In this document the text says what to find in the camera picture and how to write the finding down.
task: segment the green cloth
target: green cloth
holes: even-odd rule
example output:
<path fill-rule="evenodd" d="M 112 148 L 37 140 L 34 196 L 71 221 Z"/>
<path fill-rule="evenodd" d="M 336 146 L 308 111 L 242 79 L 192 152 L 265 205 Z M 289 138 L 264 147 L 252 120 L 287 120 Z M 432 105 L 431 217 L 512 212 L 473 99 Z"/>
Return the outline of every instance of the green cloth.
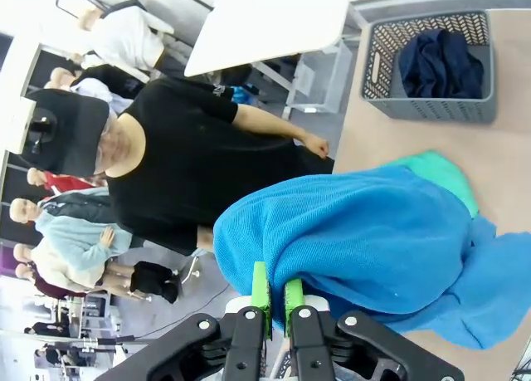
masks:
<path fill-rule="evenodd" d="M 466 205 L 472 217 L 475 217 L 480 211 L 468 178 L 455 164 L 436 151 L 430 150 L 411 155 L 386 165 L 403 165 L 408 167 L 416 176 L 451 191 Z"/>

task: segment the beige tabletop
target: beige tabletop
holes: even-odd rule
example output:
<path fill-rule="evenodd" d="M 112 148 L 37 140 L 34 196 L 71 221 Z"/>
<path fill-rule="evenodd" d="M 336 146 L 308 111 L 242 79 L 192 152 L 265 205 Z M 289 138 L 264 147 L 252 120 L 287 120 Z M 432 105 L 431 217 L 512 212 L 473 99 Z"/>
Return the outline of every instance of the beige tabletop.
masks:
<path fill-rule="evenodd" d="M 368 46 L 365 28 L 334 172 L 370 169 L 436 149 L 469 177 L 480 211 L 499 232 L 531 231 L 531 11 L 492 11 L 498 119 L 488 127 L 391 120 L 360 99 Z M 504 343 L 471 351 L 431 332 L 408 335 L 459 367 L 466 381 L 506 381 L 531 336 L 531 315 Z"/>

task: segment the white sweater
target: white sweater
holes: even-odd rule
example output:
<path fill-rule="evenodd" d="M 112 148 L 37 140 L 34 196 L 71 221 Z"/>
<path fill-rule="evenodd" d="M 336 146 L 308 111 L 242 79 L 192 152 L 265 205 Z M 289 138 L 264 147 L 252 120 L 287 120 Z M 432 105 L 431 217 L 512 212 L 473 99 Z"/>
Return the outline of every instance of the white sweater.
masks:
<path fill-rule="evenodd" d="M 102 60 L 142 81 L 146 75 L 138 70 L 151 71 L 164 51 L 162 40 L 150 27 L 173 33 L 171 26 L 140 7 L 126 7 L 95 22 L 90 44 Z M 137 73 L 129 67 L 138 69 Z"/>
<path fill-rule="evenodd" d="M 74 292 L 93 289 L 105 270 L 101 265 L 88 271 L 73 271 L 45 238 L 33 248 L 32 260 L 45 282 Z"/>

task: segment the white container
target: white container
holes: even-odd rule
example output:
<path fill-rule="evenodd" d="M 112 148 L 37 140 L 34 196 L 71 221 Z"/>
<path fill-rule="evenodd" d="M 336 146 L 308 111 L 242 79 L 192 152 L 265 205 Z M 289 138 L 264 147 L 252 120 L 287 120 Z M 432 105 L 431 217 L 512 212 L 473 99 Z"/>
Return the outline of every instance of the white container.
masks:
<path fill-rule="evenodd" d="M 339 112 L 352 52 L 343 41 L 304 53 L 295 70 L 287 105 L 305 113 Z"/>

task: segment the plastic bin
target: plastic bin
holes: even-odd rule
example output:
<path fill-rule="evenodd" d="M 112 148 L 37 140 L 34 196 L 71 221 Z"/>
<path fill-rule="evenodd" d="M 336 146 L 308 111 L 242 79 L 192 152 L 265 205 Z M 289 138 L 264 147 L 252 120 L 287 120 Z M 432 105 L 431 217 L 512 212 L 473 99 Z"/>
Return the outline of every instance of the plastic bin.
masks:
<path fill-rule="evenodd" d="M 338 113 L 352 52 L 343 41 L 304 53 L 295 69 L 287 105 L 305 113 Z"/>
<path fill-rule="evenodd" d="M 401 49 L 419 33 L 435 28 L 461 32 L 469 53 L 483 63 L 483 99 L 414 99 L 407 97 L 397 58 Z M 371 26 L 368 57 L 363 72 L 361 96 L 390 118 L 441 120 L 489 124 L 496 116 L 494 46 L 486 12 L 453 12 Z"/>

